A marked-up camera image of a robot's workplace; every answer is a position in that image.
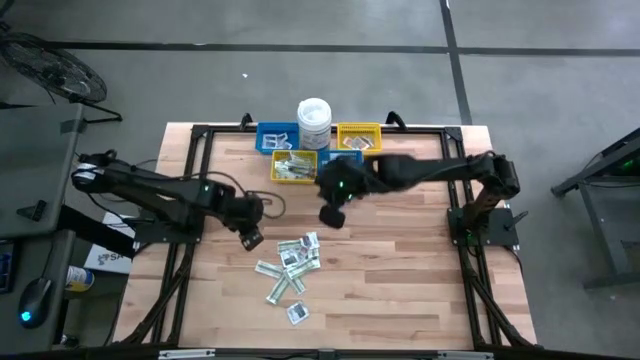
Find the fan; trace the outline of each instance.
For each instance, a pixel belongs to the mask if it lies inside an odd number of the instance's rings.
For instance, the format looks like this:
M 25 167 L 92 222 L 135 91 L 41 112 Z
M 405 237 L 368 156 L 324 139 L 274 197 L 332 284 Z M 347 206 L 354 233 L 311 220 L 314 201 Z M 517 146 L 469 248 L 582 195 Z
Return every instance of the fan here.
M 49 48 L 46 44 L 33 35 L 7 33 L 0 38 L 0 55 L 9 66 L 48 92 L 71 103 L 115 115 L 115 118 L 88 122 L 122 121 L 120 114 L 95 105 L 107 98 L 107 86 L 102 78 L 67 51 Z

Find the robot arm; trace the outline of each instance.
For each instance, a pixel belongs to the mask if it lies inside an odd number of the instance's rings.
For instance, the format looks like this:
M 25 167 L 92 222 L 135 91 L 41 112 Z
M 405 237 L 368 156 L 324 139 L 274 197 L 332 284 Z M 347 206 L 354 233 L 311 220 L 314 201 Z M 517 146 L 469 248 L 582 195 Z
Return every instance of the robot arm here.
M 367 157 L 364 165 L 347 158 L 328 163 L 316 178 L 319 196 L 327 201 L 320 211 L 326 225 L 341 228 L 345 216 L 340 212 L 347 202 L 367 194 L 405 191 L 423 181 L 478 180 L 484 185 L 478 198 L 463 208 L 463 226 L 474 228 L 500 200 L 520 192 L 511 161 L 504 155 L 486 152 L 463 159 L 417 160 L 409 155 L 388 154 Z
M 139 169 L 116 159 L 116 153 L 80 155 L 72 174 L 76 189 L 88 194 L 111 193 L 139 205 L 153 222 L 178 232 L 194 231 L 202 214 L 215 217 L 238 231 L 242 246 L 251 251 L 263 237 L 258 230 L 264 206 L 251 194 L 236 197 L 233 186 L 190 176 L 172 178 Z

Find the black computer mouse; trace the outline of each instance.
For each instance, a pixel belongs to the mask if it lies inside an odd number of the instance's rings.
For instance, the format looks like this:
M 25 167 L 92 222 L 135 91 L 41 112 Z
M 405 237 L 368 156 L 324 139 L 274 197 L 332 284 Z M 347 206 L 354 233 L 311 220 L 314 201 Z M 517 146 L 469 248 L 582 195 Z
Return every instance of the black computer mouse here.
M 51 280 L 37 278 L 24 288 L 18 305 L 18 320 L 24 328 L 37 328 L 47 319 L 51 285 Z

